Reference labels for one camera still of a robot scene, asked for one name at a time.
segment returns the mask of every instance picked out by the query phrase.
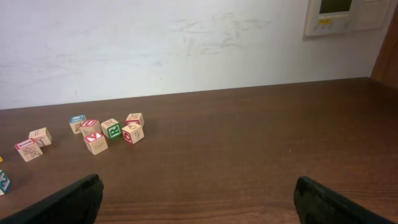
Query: toy block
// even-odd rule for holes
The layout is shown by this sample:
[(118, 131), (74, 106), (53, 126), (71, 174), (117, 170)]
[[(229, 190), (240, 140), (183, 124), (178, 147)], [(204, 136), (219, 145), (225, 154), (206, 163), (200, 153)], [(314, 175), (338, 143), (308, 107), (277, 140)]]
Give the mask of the toy block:
[(131, 123), (136, 123), (141, 125), (141, 127), (144, 126), (144, 117), (142, 116), (142, 113), (132, 113), (127, 116), (126, 119), (126, 125), (129, 125)]
[(97, 155), (98, 153), (108, 148), (105, 137), (103, 136), (103, 134), (98, 132), (87, 135), (85, 137), (85, 142), (88, 150), (94, 155)]
[(72, 128), (73, 133), (81, 133), (80, 126), (83, 122), (86, 121), (86, 115), (79, 115), (70, 118), (69, 124)]
[(41, 128), (29, 133), (29, 138), (35, 139), (39, 147), (48, 146), (52, 142), (51, 135), (47, 128)]
[(101, 123), (102, 132), (109, 139), (114, 139), (122, 135), (122, 128), (115, 119), (109, 119)]
[(131, 123), (122, 128), (123, 138), (130, 144), (135, 144), (144, 137), (142, 126), (136, 123)]
[(101, 125), (98, 120), (86, 120), (80, 126), (81, 133), (83, 137), (86, 137), (89, 134), (94, 134), (95, 132), (101, 133)]
[(24, 158), (25, 162), (31, 161), (43, 154), (35, 139), (28, 139), (15, 145), (19, 154)]
[(8, 176), (0, 170), (0, 195), (4, 195), (8, 192), (11, 186), (11, 180)]

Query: display screen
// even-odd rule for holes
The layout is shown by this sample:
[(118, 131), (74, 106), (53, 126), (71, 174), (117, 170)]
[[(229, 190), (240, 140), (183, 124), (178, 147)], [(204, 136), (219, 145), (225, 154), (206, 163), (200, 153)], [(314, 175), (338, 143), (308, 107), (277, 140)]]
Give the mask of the display screen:
[(320, 14), (331, 12), (347, 12), (353, 0), (322, 0)]

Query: wooden cube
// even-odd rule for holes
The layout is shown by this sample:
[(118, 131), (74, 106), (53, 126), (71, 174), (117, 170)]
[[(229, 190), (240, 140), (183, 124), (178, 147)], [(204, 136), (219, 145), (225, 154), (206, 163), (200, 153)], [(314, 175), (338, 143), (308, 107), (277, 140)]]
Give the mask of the wooden cube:
[(101, 123), (102, 132), (109, 139), (114, 139), (122, 135), (122, 128), (115, 119), (111, 118)]
[(129, 125), (131, 123), (136, 123), (143, 127), (144, 126), (144, 117), (142, 116), (142, 113), (129, 114), (129, 116), (127, 116), (127, 119), (126, 119), (126, 125)]
[(43, 154), (35, 139), (28, 139), (15, 145), (19, 154), (24, 158), (25, 162), (31, 161)]
[(70, 127), (72, 128), (73, 133), (75, 134), (81, 133), (80, 126), (85, 121), (86, 121), (86, 115), (79, 115), (70, 118), (69, 124)]
[(11, 186), (11, 180), (6, 174), (0, 170), (0, 195), (4, 195), (8, 192)]
[(142, 126), (136, 123), (131, 123), (122, 128), (123, 138), (130, 144), (135, 144), (144, 137)]
[(98, 132), (87, 135), (85, 137), (85, 142), (88, 150), (94, 155), (97, 155), (98, 153), (108, 148), (105, 137), (103, 136), (103, 134)]
[(48, 146), (52, 142), (51, 135), (47, 128), (42, 128), (29, 133), (29, 138), (35, 139), (39, 147)]
[(98, 120), (86, 120), (81, 124), (80, 130), (84, 137), (90, 134), (94, 134), (95, 132), (102, 132), (101, 124)]

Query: brown wooden trim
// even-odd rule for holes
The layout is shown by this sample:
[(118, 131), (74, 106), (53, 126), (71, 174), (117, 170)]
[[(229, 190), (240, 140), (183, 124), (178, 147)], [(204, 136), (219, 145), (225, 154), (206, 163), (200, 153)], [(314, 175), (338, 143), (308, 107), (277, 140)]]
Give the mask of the brown wooden trim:
[(396, 6), (387, 35), (373, 67), (371, 78), (398, 86), (398, 5)]

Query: yellow label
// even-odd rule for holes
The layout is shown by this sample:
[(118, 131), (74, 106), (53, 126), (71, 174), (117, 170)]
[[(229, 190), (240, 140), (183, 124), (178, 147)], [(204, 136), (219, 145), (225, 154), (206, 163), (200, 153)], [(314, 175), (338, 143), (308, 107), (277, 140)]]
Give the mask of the yellow label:
[(318, 21), (319, 25), (329, 25), (329, 24), (333, 24), (333, 19), (320, 19)]

